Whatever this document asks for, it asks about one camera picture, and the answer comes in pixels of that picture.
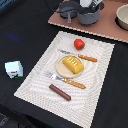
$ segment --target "gray device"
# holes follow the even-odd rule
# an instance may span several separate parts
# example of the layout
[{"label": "gray device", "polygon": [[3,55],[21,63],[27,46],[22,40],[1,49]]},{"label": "gray device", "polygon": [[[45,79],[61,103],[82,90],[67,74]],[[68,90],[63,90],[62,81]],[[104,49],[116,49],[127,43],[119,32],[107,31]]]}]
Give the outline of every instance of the gray device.
[{"label": "gray device", "polygon": [[0,10],[5,8],[7,5],[12,3],[13,1],[15,1],[15,0],[0,0]]}]

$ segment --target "placemat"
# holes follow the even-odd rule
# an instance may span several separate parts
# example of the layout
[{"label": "placemat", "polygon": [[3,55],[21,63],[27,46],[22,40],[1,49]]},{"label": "placemat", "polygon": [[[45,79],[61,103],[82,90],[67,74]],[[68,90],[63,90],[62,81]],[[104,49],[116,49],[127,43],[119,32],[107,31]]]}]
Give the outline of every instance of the placemat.
[{"label": "placemat", "polygon": [[[85,42],[85,48],[77,51],[73,46],[74,40],[80,38]],[[56,73],[55,63],[63,55],[59,49],[73,53],[84,54],[98,59],[98,62],[84,60],[85,70],[74,78],[83,83],[86,88],[77,87],[51,80],[45,76],[45,71]],[[114,45],[60,31],[49,45],[45,53],[32,69],[14,96],[48,110],[83,128],[91,126],[96,105],[103,85]],[[66,101],[49,89],[54,84],[69,95],[71,101]]]}]

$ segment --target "red tomato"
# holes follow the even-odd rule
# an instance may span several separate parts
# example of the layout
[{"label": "red tomato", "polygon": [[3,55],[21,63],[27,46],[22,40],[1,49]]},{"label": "red tomato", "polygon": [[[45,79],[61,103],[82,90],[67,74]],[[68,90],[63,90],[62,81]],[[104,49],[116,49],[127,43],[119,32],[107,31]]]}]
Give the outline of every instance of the red tomato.
[{"label": "red tomato", "polygon": [[85,46],[85,43],[81,39],[76,39],[74,41],[74,46],[77,50],[82,50]]}]

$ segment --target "butter knife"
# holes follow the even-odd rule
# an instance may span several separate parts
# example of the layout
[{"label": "butter knife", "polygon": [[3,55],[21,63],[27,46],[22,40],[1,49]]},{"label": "butter knife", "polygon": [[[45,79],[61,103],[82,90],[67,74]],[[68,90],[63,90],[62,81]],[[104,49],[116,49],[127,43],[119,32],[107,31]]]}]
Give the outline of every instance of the butter knife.
[{"label": "butter knife", "polygon": [[85,59],[85,60],[88,60],[88,61],[92,61],[92,62],[97,62],[98,60],[95,59],[95,58],[92,58],[92,57],[88,57],[88,56],[84,56],[84,55],[80,55],[80,54],[74,54],[74,53],[70,53],[70,52],[67,52],[67,51],[63,51],[61,49],[58,49],[60,52],[62,53],[65,53],[65,54],[72,54],[72,55],[76,55],[78,56],[79,58],[81,59]]}]

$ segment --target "table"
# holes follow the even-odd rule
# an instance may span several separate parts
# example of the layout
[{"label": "table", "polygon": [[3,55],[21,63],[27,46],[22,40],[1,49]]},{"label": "table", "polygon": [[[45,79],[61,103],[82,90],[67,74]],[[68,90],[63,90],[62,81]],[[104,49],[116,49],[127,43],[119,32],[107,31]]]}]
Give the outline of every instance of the table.
[{"label": "table", "polygon": [[[57,8],[60,1],[48,0]],[[115,44],[101,90],[91,128],[126,128],[128,126],[128,44],[48,24],[53,14],[43,0],[16,0],[0,12],[0,104],[29,115],[53,128],[79,126],[36,107],[14,93],[28,76],[59,31]],[[19,60],[24,76],[10,79],[4,64]]]}]

